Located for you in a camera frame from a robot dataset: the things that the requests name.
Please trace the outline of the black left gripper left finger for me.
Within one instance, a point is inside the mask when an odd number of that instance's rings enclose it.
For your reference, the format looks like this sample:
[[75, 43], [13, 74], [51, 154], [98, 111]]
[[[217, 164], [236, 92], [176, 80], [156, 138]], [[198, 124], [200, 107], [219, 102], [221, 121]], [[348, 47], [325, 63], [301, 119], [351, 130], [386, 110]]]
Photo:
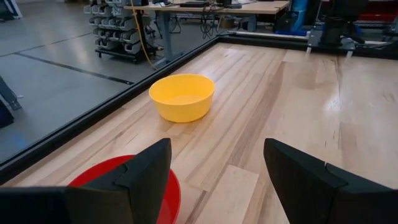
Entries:
[[163, 138], [81, 187], [0, 187], [0, 224], [156, 224], [171, 157]]

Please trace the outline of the blue upright object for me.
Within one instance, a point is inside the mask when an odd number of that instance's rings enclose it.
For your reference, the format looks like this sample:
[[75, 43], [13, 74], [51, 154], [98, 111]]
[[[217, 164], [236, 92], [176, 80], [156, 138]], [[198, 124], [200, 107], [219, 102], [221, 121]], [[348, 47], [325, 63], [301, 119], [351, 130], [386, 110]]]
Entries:
[[274, 33], [281, 35], [306, 36], [303, 28], [308, 0], [292, 0], [290, 10], [281, 16], [275, 26]]

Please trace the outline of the black table edge rail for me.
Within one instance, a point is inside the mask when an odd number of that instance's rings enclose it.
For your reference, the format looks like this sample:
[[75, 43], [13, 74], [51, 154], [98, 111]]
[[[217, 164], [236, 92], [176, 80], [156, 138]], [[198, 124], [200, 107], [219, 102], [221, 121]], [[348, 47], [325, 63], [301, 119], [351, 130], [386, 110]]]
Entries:
[[[215, 83], [206, 115], [166, 121], [149, 87], [178, 72]], [[342, 50], [254, 34], [211, 40], [34, 144], [0, 169], [0, 185], [61, 185], [113, 156], [172, 140], [172, 169], [210, 190], [233, 170], [266, 178], [262, 147], [276, 138], [338, 167], [398, 187], [398, 47]]]

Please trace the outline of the dark stand foot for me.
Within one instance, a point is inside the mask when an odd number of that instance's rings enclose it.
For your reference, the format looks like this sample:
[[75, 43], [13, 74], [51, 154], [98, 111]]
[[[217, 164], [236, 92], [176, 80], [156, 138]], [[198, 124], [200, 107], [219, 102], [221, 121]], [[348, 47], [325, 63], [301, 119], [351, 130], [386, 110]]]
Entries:
[[[22, 106], [18, 102], [17, 95], [9, 88], [7, 83], [0, 76], [0, 96], [8, 103], [12, 110], [21, 109]], [[0, 100], [0, 128], [9, 126], [14, 122], [14, 117], [9, 108]]]

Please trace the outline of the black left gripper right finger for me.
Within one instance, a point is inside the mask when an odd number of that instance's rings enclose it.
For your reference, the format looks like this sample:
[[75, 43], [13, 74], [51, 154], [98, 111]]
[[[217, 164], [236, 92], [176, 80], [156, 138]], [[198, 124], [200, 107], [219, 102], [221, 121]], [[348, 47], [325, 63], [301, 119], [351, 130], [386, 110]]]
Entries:
[[264, 160], [290, 224], [398, 224], [391, 189], [273, 138]]

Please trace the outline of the wooden desk with grey legs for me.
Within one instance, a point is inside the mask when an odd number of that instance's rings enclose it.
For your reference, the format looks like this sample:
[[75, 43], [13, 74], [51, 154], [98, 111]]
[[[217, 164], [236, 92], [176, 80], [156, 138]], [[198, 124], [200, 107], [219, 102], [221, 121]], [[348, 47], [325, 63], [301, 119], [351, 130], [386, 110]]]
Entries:
[[256, 0], [233, 0], [235, 4], [239, 7], [232, 8], [230, 6], [223, 7], [220, 6], [216, 0], [204, 0], [203, 2], [208, 2], [209, 6], [204, 7], [182, 7], [183, 3], [193, 1], [193, 0], [169, 0], [171, 4], [162, 7], [159, 3], [150, 2], [146, 6], [135, 6], [133, 3], [125, 6], [126, 10], [131, 10], [136, 16], [142, 11], [155, 11], [158, 13], [158, 26], [162, 33], [164, 42], [164, 57], [159, 60], [156, 64], [161, 66], [165, 65], [177, 57], [179, 54], [173, 53], [171, 36], [169, 33], [169, 18], [172, 13], [183, 13], [187, 12], [190, 14], [226, 14], [226, 15], [239, 15], [248, 16], [248, 31], [256, 31], [256, 16], [259, 14], [276, 15], [281, 10], [287, 8], [289, 5], [288, 1], [256, 1]]

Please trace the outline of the cardboard box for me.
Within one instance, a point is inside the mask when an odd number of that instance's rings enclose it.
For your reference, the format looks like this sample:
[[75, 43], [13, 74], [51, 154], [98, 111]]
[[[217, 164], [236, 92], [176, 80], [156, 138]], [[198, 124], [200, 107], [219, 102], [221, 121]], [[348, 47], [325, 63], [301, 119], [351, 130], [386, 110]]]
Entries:
[[219, 19], [218, 28], [219, 29], [234, 29], [236, 27], [234, 18], [221, 17]]

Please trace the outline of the rack of grey storage bins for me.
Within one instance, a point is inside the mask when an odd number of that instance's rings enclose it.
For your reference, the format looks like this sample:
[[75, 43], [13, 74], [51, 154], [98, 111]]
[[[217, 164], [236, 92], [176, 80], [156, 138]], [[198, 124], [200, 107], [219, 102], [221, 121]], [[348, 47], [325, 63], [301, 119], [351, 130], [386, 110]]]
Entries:
[[159, 48], [155, 45], [155, 30], [150, 26], [152, 18], [140, 12], [134, 15], [124, 7], [133, 0], [90, 0], [83, 12], [90, 16], [93, 26], [95, 52], [102, 55], [129, 58], [134, 63], [155, 57]]

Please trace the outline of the red plastic bowl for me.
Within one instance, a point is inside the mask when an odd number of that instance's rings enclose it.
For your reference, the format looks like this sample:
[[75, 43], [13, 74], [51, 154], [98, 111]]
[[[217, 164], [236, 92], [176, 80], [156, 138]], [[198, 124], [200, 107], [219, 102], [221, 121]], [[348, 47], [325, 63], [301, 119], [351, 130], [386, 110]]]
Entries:
[[[132, 159], [133, 154], [118, 156], [100, 162], [86, 171], [82, 172], [79, 176], [75, 177], [68, 186], [81, 187], [89, 181], [109, 172], [111, 169], [116, 168], [118, 165]], [[169, 180], [165, 188], [162, 205], [160, 208], [157, 224], [176, 224], [181, 204], [181, 189], [177, 176], [172, 169], [169, 171]]]

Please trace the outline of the black keyboard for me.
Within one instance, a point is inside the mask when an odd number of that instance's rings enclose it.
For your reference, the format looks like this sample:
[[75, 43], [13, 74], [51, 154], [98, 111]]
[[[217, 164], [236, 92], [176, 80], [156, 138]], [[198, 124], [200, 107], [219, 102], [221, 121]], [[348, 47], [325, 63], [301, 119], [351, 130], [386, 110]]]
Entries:
[[189, 1], [183, 2], [178, 4], [180, 7], [188, 7], [188, 8], [203, 8], [210, 5], [208, 2], [196, 2], [196, 1]]

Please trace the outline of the yellow plastic bowl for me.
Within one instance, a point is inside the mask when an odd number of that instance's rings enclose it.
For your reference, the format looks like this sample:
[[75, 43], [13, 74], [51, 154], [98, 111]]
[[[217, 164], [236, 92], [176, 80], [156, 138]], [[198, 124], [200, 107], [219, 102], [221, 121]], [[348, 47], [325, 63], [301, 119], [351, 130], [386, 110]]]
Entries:
[[215, 93], [210, 78], [193, 73], [167, 76], [149, 88], [160, 116], [174, 123], [189, 123], [209, 112]]

